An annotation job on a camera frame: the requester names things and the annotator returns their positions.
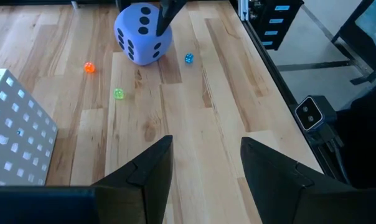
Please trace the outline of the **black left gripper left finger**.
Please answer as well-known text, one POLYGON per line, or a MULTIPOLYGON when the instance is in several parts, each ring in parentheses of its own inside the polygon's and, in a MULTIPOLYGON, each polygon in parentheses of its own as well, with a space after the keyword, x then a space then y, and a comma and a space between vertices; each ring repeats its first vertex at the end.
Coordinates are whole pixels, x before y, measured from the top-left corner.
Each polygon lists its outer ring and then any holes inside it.
POLYGON ((92 185, 0 187, 0 223, 162 223, 172 171, 165 135, 92 185))

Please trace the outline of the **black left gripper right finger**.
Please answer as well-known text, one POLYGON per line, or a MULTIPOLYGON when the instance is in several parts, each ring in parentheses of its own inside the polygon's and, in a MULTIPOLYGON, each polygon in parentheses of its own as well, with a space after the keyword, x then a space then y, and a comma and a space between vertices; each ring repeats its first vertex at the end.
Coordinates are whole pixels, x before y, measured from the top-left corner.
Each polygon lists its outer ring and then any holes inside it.
POLYGON ((376 189, 355 189, 249 137, 240 155, 263 223, 376 223, 376 189))

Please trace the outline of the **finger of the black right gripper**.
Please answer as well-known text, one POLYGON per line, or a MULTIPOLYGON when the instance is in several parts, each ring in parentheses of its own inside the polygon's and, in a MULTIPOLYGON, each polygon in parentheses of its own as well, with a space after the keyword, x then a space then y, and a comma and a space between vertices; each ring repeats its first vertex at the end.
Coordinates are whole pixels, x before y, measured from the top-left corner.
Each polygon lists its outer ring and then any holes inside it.
POLYGON ((186 3, 187 0, 160 0, 160 8, 156 27, 157 36, 163 35, 169 24, 186 3))

